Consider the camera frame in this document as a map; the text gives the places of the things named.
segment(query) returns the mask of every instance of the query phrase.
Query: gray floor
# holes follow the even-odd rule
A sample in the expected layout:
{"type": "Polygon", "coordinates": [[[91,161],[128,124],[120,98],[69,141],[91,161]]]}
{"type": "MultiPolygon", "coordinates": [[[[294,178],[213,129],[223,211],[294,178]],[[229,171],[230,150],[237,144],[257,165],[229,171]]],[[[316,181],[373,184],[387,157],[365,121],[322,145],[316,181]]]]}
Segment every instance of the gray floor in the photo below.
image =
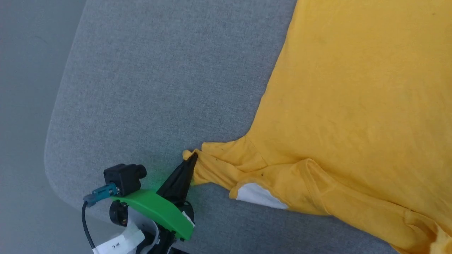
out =
{"type": "MultiPolygon", "coordinates": [[[[85,0],[0,0],[0,253],[92,253],[56,197],[44,142],[85,0]]],[[[121,229],[88,218],[96,243],[121,229]]]]}

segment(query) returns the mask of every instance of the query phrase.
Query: white tag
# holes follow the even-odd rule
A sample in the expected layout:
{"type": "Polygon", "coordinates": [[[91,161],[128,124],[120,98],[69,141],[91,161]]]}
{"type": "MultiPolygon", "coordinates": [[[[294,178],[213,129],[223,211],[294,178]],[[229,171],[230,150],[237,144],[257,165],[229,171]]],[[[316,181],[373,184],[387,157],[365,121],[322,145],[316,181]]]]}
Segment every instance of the white tag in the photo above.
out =
{"type": "Polygon", "coordinates": [[[103,244],[97,246],[93,249],[94,254],[107,254],[110,253],[111,250],[114,250],[118,246],[122,245],[122,243],[126,240],[123,235],[117,236],[111,240],[104,242],[103,244]]]}
{"type": "Polygon", "coordinates": [[[124,232],[93,249],[94,254],[127,254],[144,240],[144,234],[131,220],[124,232]]]}

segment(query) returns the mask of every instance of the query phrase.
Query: gray fabric surface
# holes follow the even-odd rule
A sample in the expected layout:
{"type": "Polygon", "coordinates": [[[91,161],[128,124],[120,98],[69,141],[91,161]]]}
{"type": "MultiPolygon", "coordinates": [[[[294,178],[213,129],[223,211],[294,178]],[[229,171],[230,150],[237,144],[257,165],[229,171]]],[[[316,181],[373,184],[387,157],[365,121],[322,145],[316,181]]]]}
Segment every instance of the gray fabric surface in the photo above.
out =
{"type": "MultiPolygon", "coordinates": [[[[45,165],[59,197],[81,207],[117,163],[157,188],[184,149],[244,135],[284,42],[294,0],[88,0],[48,131],[45,165]]],[[[192,254],[395,253],[331,217],[228,199],[192,187],[192,254]]],[[[109,202],[88,210],[108,221],[109,202]]]]}

